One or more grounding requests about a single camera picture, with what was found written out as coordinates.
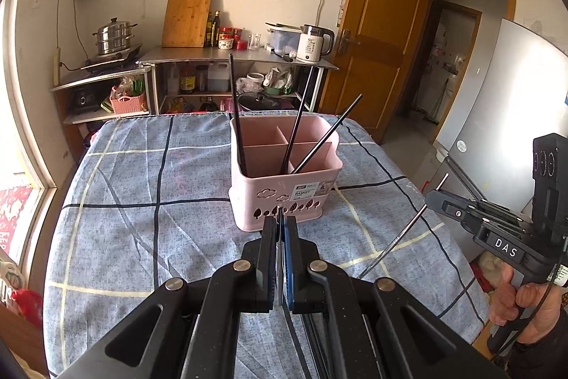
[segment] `pink basket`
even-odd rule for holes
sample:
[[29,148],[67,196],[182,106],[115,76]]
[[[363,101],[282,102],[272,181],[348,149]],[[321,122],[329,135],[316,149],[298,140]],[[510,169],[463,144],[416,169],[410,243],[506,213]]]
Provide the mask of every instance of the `pink basket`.
[[119,99],[113,99],[111,97],[110,104],[113,106],[113,111],[117,115],[146,111],[146,92],[143,92],[138,97],[124,96]]
[[[246,232],[262,230],[263,218],[285,215],[297,222],[322,216],[323,204],[343,168],[336,155],[339,136],[334,132],[299,174],[278,175],[286,153],[295,116],[242,116],[241,131],[245,153],[245,177],[237,163],[235,120],[231,120],[231,188],[229,198],[237,226]],[[320,116],[300,120],[288,172],[314,147],[330,128]]]

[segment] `metal screw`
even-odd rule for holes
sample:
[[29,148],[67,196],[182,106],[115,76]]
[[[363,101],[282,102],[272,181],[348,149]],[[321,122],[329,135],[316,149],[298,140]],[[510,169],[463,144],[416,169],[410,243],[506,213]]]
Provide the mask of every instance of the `metal screw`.
[[251,263],[248,260],[237,260],[234,264],[233,264],[233,268],[236,271],[247,271],[249,268],[251,268]]
[[181,278],[170,278],[166,281],[166,289],[168,291],[177,291],[181,289],[184,285],[184,280]]
[[385,293],[394,291],[394,288],[396,287],[397,285],[390,278],[379,278],[377,280],[377,288],[379,288],[380,291],[384,291]]
[[327,270],[327,263],[323,260],[314,260],[310,263],[310,269],[312,271],[326,271]]

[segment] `black chopstick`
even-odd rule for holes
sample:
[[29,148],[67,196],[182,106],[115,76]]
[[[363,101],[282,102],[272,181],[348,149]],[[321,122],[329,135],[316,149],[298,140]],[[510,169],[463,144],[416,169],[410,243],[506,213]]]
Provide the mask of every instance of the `black chopstick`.
[[306,102],[306,95],[308,94],[308,88],[312,82],[312,75],[315,66],[310,68],[310,74],[308,76],[308,81],[306,82],[306,88],[304,89],[304,95],[302,95],[302,101],[300,102],[300,109],[297,111],[296,121],[294,121],[294,127],[292,128],[292,133],[290,134],[290,140],[288,141],[288,148],[286,148],[286,154],[282,160],[282,167],[280,168],[280,175],[286,174],[288,171],[288,160],[290,159],[290,154],[292,153],[292,147],[294,145],[294,139],[296,138],[297,128],[300,126],[300,118],[304,112],[304,104]]
[[246,177],[245,150],[242,144],[241,121],[239,120],[239,102],[237,101],[237,85],[233,64],[233,54],[229,54],[229,73],[231,75],[231,94],[233,96],[233,110],[235,112],[235,136],[237,139],[237,163],[242,174]]
[[345,112],[339,117],[339,119],[334,123],[333,126],[329,128],[329,130],[325,133],[325,135],[317,142],[317,144],[310,150],[310,152],[306,155],[306,157],[297,165],[296,169],[292,171],[292,174],[297,174],[302,170],[306,164],[308,164],[309,160],[316,154],[316,152],[322,147],[329,136],[339,127],[339,125],[343,122],[343,119],[347,118],[347,115],[351,112],[351,110],[355,107],[357,103],[363,98],[363,94],[360,93],[359,97],[357,97],[351,105],[345,110]]

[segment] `white kettle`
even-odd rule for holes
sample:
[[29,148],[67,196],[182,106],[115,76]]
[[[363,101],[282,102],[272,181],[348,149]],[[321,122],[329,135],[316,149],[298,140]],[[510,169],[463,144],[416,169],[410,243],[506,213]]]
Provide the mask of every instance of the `white kettle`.
[[[323,37],[329,36],[329,45],[322,52]],[[319,26],[304,25],[300,35],[300,43],[297,46],[296,59],[300,62],[317,63],[323,55],[329,55],[333,49],[335,34],[331,29],[319,28]]]

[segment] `red plastic bag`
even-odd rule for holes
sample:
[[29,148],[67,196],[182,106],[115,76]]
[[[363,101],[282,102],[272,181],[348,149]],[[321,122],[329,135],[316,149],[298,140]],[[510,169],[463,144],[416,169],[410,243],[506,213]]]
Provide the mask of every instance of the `red plastic bag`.
[[40,294],[29,289],[18,289],[12,291],[10,297],[26,320],[39,329],[43,328],[43,299]]

